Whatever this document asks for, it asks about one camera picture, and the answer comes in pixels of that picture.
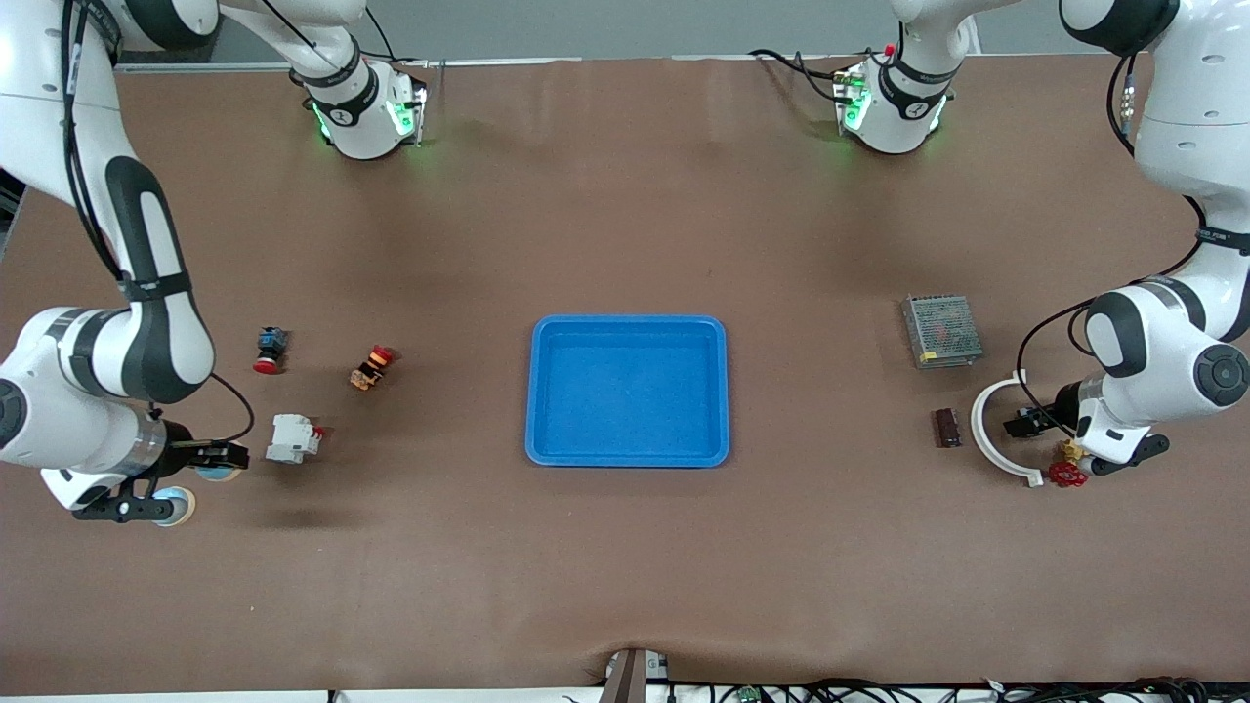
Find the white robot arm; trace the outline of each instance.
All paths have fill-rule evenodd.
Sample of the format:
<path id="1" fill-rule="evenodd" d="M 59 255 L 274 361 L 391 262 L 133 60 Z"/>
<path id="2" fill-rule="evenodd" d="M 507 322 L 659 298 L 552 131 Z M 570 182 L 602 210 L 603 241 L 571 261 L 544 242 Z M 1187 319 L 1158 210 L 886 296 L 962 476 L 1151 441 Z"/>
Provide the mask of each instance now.
<path id="1" fill-rule="evenodd" d="M 245 465 L 246 453 L 195 443 L 181 425 L 125 402 L 186 398 L 211 374 L 214 352 L 165 195 L 122 129 L 110 54 L 131 40 L 202 41 L 216 5 L 126 13 L 121 0 L 66 3 L 0 3 L 0 124 L 21 125 L 0 131 L 0 166 L 90 213 L 84 223 L 108 241 L 128 306 L 52 308 L 26 323 L 0 364 L 0 460 L 44 469 L 79 518 L 172 524 L 189 494 L 158 495 L 156 479 L 188 464 Z M 135 497 L 139 478 L 149 492 Z"/>
<path id="2" fill-rule="evenodd" d="M 362 16 L 365 0 L 229 0 L 221 11 L 291 64 L 321 135 L 345 156 L 376 159 L 420 143 L 425 84 L 362 56 L 344 29 Z"/>
<path id="3" fill-rule="evenodd" d="M 1200 244 L 1175 273 L 1091 303 L 1085 333 L 1102 372 L 1065 387 L 1048 413 L 1008 423 L 1018 437 L 1050 419 L 1071 428 L 1092 454 L 1082 468 L 1105 474 L 1168 448 L 1152 425 L 1222 412 L 1250 387 L 1250 362 L 1230 344 L 1250 328 L 1250 4 L 1061 0 L 1060 9 L 1076 39 L 1154 55 L 1135 158 L 1205 213 Z"/>
<path id="4" fill-rule="evenodd" d="M 885 154 L 905 154 L 938 129 L 948 89 L 971 44 L 971 16 L 1020 0 L 890 0 L 892 51 L 846 71 L 835 95 L 841 128 Z"/>

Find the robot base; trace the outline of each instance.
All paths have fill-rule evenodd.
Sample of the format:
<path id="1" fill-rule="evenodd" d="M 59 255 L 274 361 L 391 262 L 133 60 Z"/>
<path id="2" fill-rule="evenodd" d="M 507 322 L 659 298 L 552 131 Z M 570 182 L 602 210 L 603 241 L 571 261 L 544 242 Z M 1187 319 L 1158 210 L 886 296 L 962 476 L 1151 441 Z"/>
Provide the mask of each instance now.
<path id="1" fill-rule="evenodd" d="M 330 109 L 324 114 L 312 104 L 321 136 L 344 156 L 358 160 L 380 159 L 401 145 L 419 145 L 425 130 L 425 101 L 428 89 L 424 83 L 396 71 L 380 61 L 366 61 L 380 84 L 376 98 L 352 124 L 350 114 Z"/>
<path id="2" fill-rule="evenodd" d="M 904 119 L 878 89 L 882 70 L 878 60 L 870 56 L 846 69 L 845 83 L 834 86 L 834 95 L 850 100 L 848 105 L 838 105 L 838 129 L 854 134 L 866 146 L 882 154 L 914 151 L 938 129 L 948 99 L 942 96 L 932 109 L 918 104 L 925 110 L 921 116 Z"/>

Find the plastic tray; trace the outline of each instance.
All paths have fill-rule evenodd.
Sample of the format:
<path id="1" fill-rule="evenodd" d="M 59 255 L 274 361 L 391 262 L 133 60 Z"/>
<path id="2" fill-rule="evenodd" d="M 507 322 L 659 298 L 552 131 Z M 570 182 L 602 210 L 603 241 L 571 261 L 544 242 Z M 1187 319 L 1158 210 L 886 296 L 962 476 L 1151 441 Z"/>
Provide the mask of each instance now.
<path id="1" fill-rule="evenodd" d="M 728 375 L 714 318 L 544 318 L 525 452 L 549 467 L 715 467 L 729 454 Z"/>

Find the green led light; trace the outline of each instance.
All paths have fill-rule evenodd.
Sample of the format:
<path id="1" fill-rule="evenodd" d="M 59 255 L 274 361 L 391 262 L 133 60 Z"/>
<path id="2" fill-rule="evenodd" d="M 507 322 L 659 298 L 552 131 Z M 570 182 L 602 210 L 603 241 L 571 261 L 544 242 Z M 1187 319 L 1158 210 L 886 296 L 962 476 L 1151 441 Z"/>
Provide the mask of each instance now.
<path id="1" fill-rule="evenodd" d="M 944 96 L 941 101 L 938 103 L 938 106 L 934 108 L 934 120 L 929 123 L 929 131 L 938 129 L 938 125 L 941 121 L 941 109 L 945 106 L 946 106 L 946 98 Z"/>
<path id="2" fill-rule="evenodd" d="M 872 104 L 872 94 L 869 90 L 860 91 L 859 96 L 846 106 L 846 116 L 842 123 L 846 129 L 856 130 L 864 124 L 864 115 Z"/>
<path id="3" fill-rule="evenodd" d="M 405 108 L 402 103 L 395 104 L 390 100 L 386 101 L 386 106 L 390 108 L 388 113 L 391 116 L 391 121 L 395 123 L 395 131 L 400 135 L 409 135 L 412 133 L 412 110 Z"/>
<path id="4" fill-rule="evenodd" d="M 330 128 L 325 125 L 325 116 L 321 114 L 321 110 L 316 106 L 316 103 L 312 104 L 312 114 L 316 115 L 316 124 L 321 128 L 321 136 L 330 139 Z"/>

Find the brown table surface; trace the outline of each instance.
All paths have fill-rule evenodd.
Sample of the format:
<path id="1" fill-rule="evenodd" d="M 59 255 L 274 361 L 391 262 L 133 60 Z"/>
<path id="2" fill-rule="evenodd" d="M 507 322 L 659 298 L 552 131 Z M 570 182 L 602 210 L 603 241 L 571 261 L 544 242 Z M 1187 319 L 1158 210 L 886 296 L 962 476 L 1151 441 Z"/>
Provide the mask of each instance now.
<path id="1" fill-rule="evenodd" d="M 934 447 L 930 412 L 966 413 L 1035 321 L 1190 246 L 1109 134 L 1110 68 L 970 60 L 902 158 L 840 139 L 775 64 L 430 71 L 428 144 L 375 163 L 326 149 L 281 74 L 121 78 L 258 459 L 185 477 L 172 530 L 79 523 L 0 473 L 0 692 L 580 684 L 631 645 L 688 679 L 1250 678 L 1244 410 L 1080 490 Z M 119 300 L 40 195 L 0 274 L 5 344 Z M 935 293 L 971 299 L 971 369 L 911 365 L 898 304 Z M 729 460 L 531 464 L 552 313 L 720 318 Z M 262 325 L 292 330 L 285 375 L 249 370 Z M 375 343 L 404 358 L 362 394 Z M 1049 395 L 1094 365 L 1056 325 L 1028 368 Z M 259 459 L 275 413 L 332 428 L 321 454 Z M 212 385 L 168 417 L 242 422 Z"/>

